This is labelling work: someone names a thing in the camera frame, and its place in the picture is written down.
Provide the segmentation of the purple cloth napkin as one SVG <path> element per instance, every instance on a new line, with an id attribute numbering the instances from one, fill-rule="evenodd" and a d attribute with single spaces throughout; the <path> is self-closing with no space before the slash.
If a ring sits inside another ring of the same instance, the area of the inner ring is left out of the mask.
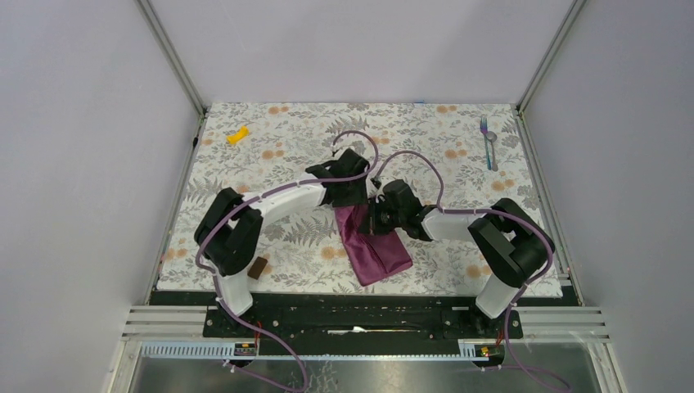
<path id="1" fill-rule="evenodd" d="M 396 232 L 368 232 L 367 205 L 337 207 L 334 211 L 342 245 L 361 286 L 380 282 L 413 266 L 412 257 Z"/>

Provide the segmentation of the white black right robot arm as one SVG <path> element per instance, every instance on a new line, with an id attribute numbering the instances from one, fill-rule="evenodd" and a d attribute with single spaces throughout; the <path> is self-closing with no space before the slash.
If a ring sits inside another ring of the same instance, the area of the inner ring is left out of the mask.
<path id="1" fill-rule="evenodd" d="M 471 330 L 492 336 L 510 305 L 521 296 L 535 274 L 552 263 L 553 240 L 512 199 L 502 198 L 489 208 L 451 210 L 424 205 L 403 181 L 386 184 L 373 197 L 358 230 L 384 237 L 400 229 L 423 242 L 474 242 L 491 269 L 469 316 Z"/>

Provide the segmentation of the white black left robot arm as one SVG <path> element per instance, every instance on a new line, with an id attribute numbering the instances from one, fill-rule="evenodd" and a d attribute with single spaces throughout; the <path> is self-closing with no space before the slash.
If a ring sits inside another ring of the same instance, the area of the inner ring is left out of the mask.
<path id="1" fill-rule="evenodd" d="M 212 265 L 218 302 L 226 310 L 223 326 L 236 337 L 254 325 L 250 279 L 259 236 L 270 224 L 289 215 L 319 206 L 345 207 L 367 199 L 366 177 L 372 168 L 367 159 L 348 148 L 334 160 L 308 167 L 301 177 L 256 196 L 245 196 L 231 187 L 214 198 L 194 232 L 199 246 L 196 264 Z"/>

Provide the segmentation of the floral patterned table mat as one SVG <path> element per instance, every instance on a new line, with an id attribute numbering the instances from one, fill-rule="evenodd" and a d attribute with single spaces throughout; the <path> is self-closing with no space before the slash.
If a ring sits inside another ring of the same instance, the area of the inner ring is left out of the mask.
<path id="1" fill-rule="evenodd" d="M 509 105 L 215 103 L 156 287 L 558 296 L 550 242 Z"/>

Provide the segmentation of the silver spoon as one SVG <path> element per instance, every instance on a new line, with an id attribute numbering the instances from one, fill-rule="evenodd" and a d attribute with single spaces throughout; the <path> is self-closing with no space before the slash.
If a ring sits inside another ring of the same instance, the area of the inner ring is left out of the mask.
<path id="1" fill-rule="evenodd" d="M 496 161 L 496 154 L 495 154 L 495 142 L 497 141 L 498 137 L 493 131 L 488 131 L 485 134 L 488 146 L 489 146 L 489 159 L 490 159 L 490 166 L 491 170 L 496 172 L 498 171 L 498 164 Z"/>

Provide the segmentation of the brown rectangular block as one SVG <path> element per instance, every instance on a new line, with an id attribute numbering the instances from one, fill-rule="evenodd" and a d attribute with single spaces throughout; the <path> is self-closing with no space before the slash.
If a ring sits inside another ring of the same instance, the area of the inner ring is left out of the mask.
<path id="1" fill-rule="evenodd" d="M 253 280 L 259 280 L 268 265 L 268 260 L 262 256 L 257 257 L 247 270 L 247 276 Z"/>

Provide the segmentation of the iridescent fork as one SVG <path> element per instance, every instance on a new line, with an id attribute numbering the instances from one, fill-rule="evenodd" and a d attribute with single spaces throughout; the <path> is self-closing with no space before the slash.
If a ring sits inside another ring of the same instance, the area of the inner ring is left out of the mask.
<path id="1" fill-rule="evenodd" d="M 480 118 L 480 132 L 483 135 L 484 138 L 484 149 L 485 149 L 485 155 L 486 155 L 486 164 L 487 164 L 487 169 L 491 170 L 492 169 L 492 160 L 491 160 L 491 152 L 489 149 L 489 140 L 488 140 L 488 121 L 485 116 L 482 116 Z"/>

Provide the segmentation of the yellow plastic block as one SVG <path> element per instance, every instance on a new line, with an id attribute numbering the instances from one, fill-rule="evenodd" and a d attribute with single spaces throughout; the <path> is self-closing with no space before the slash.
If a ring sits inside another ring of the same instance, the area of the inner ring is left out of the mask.
<path id="1" fill-rule="evenodd" d="M 250 134 L 250 130 L 247 126 L 241 126 L 234 134 L 228 135 L 226 137 L 227 143 L 235 146 L 244 138 L 247 138 Z"/>

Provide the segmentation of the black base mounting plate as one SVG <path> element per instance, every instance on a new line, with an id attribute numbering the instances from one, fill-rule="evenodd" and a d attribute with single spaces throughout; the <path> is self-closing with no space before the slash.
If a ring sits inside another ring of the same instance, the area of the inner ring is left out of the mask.
<path id="1" fill-rule="evenodd" d="M 520 317 L 487 319 L 469 296 L 256 294 L 239 323 L 214 298 L 205 301 L 205 338 L 248 339 L 261 355 L 287 355 L 254 325 L 300 356 L 455 355 L 460 340 L 491 345 L 524 336 Z"/>

